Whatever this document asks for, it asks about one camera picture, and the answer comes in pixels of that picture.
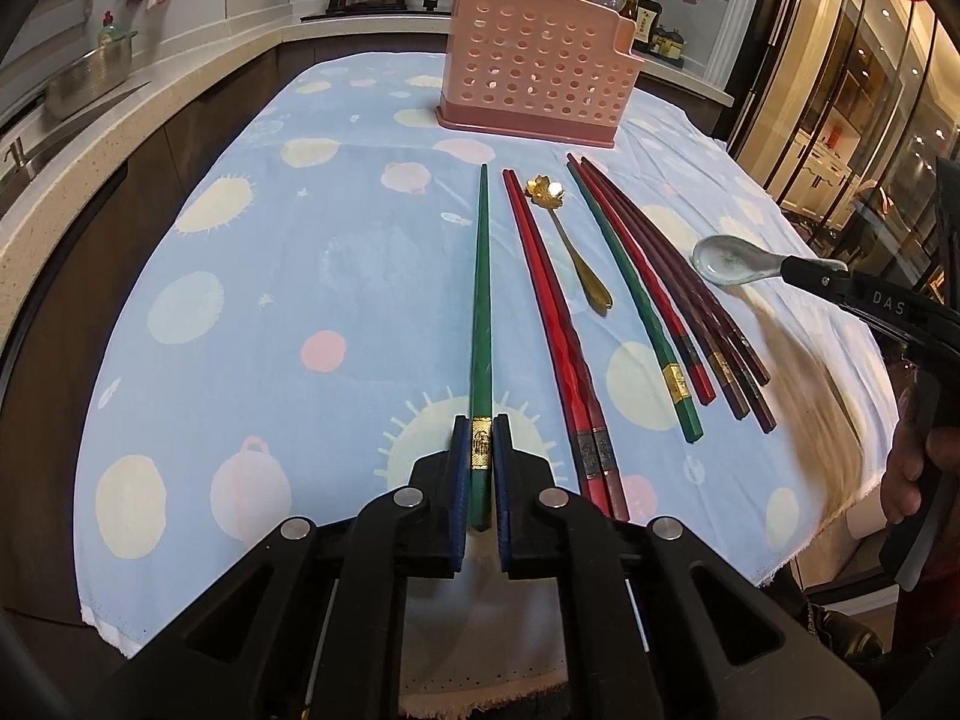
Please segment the person's right hand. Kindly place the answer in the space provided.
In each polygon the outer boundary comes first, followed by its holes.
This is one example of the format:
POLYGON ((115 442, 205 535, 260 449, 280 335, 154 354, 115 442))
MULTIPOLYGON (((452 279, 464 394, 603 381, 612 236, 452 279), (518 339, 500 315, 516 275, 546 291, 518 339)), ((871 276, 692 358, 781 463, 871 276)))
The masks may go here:
POLYGON ((958 472, 957 429, 937 427, 923 437, 916 421, 903 416, 893 434, 887 470, 880 484, 882 511, 892 525, 900 525, 905 518, 918 514, 923 502, 919 480, 926 461, 942 473, 958 472))

